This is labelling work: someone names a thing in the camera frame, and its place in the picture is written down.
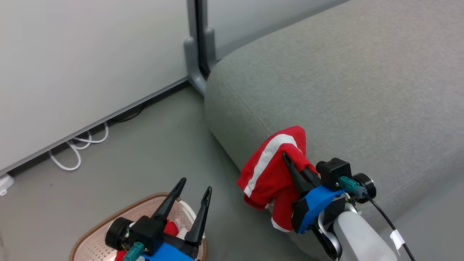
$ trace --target gray floor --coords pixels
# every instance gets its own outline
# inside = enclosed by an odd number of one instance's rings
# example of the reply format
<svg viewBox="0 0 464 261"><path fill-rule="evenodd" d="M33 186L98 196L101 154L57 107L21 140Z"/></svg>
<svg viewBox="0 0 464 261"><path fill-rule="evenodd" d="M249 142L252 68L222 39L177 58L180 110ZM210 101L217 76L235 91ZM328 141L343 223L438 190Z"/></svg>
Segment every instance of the gray floor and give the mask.
<svg viewBox="0 0 464 261"><path fill-rule="evenodd" d="M437 183L436 188L419 204L394 221L416 260L464 260L463 190L464 175L456 173L455 176ZM387 228L381 236L394 249L389 239L391 232ZM410 260L403 248L400 253L399 261Z"/></svg>
<svg viewBox="0 0 464 261"><path fill-rule="evenodd" d="M182 198L195 211L206 187L213 188L209 260L308 261L272 228L269 213L243 202L235 184L239 170L208 131L202 102L186 88L111 126L107 141L81 152L76 171L47 159L16 174L16 183L0 198L0 261L67 260L89 229L137 200L169 191L184 176ZM74 164L70 150L57 158Z"/></svg>

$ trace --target laundry basket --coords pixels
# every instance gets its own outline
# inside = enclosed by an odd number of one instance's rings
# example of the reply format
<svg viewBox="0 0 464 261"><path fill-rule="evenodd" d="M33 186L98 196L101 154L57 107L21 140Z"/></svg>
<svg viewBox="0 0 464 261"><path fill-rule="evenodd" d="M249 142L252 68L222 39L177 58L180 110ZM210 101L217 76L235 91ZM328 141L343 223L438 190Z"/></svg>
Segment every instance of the laundry basket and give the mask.
<svg viewBox="0 0 464 261"><path fill-rule="evenodd" d="M117 251L105 245L105 234L111 223L122 216L130 220L137 220L143 215L151 216L158 209L169 193L157 193L136 202L110 218L92 228L82 236L74 245L69 257L70 261L114 261ZM196 218L195 212L180 198L174 203L168 219L178 225L178 237L183 239L185 232L189 231ZM205 261L207 254L206 237L199 246L196 261Z"/></svg>

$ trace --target white wall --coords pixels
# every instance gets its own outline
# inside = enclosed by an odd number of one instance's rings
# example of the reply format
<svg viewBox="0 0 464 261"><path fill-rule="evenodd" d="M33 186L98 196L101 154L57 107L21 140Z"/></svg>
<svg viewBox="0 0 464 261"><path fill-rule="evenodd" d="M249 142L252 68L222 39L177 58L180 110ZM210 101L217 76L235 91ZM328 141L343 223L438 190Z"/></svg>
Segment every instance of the white wall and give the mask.
<svg viewBox="0 0 464 261"><path fill-rule="evenodd" d="M0 172L187 76L186 0L0 2Z"/></svg>
<svg viewBox="0 0 464 261"><path fill-rule="evenodd" d="M217 58L347 0L207 0Z"/></svg>

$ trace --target gray sofa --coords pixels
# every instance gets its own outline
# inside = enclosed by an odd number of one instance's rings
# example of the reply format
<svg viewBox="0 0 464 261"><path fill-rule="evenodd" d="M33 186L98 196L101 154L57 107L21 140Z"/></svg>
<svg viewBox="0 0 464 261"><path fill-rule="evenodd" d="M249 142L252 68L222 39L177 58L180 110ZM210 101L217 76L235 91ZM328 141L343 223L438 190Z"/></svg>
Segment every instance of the gray sofa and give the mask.
<svg viewBox="0 0 464 261"><path fill-rule="evenodd" d="M370 175L398 218L464 166L463 13L461 0L351 0L260 38L213 68L208 125L240 168L300 125L310 161L338 157ZM311 233L289 236L325 258Z"/></svg>

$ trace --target robotic arm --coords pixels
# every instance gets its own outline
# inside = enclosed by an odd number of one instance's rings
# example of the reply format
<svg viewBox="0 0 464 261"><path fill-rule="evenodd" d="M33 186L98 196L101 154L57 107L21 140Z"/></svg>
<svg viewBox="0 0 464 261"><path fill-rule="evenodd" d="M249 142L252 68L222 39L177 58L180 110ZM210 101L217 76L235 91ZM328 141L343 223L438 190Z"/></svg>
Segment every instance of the robotic arm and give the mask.
<svg viewBox="0 0 464 261"><path fill-rule="evenodd" d="M319 178L308 168L300 173L292 159L285 153L283 156L300 195L293 204L291 220L297 234L311 230L327 256L335 261L397 260L356 210L356 203L366 203L377 194L367 175L352 176L349 163L333 158L316 165Z"/></svg>
<svg viewBox="0 0 464 261"><path fill-rule="evenodd" d="M118 251L128 250L124 261L135 261L140 256L145 261L193 261L203 241L211 187L206 189L200 210L185 240L164 233L169 212L186 182L187 179L182 178L151 217L142 216L136 222L117 218L106 232L105 244Z"/></svg>

